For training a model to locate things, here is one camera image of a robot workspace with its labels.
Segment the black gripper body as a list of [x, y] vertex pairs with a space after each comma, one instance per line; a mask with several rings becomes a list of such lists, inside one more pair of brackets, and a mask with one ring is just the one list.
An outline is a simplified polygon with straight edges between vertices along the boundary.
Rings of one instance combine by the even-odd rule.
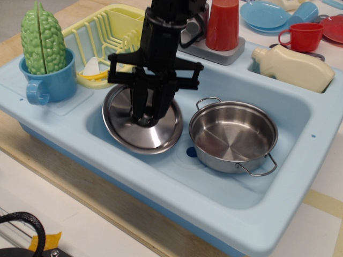
[[135, 52], [125, 54], [111, 54], [108, 82], [115, 84], [129, 84], [133, 75], [117, 72], [117, 63], [146, 67], [154, 73], [166, 74], [177, 70], [193, 70], [192, 78], [176, 78], [181, 89], [198, 89], [198, 76], [203, 70], [201, 63], [194, 63], [176, 57], [181, 38], [181, 31], [186, 23], [165, 23], [161, 21], [144, 21], [141, 32], [140, 46]]

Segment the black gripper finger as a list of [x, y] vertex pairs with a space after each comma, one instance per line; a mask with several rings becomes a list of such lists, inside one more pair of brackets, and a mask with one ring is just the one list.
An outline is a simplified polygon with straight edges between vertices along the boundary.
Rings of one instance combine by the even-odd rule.
[[152, 109], [153, 121], [157, 123], [166, 115], [177, 91], [177, 81], [153, 81], [150, 85], [153, 90]]
[[150, 121], [152, 110], [147, 105], [150, 86], [147, 81], [136, 77], [131, 88], [132, 116], [136, 121]]

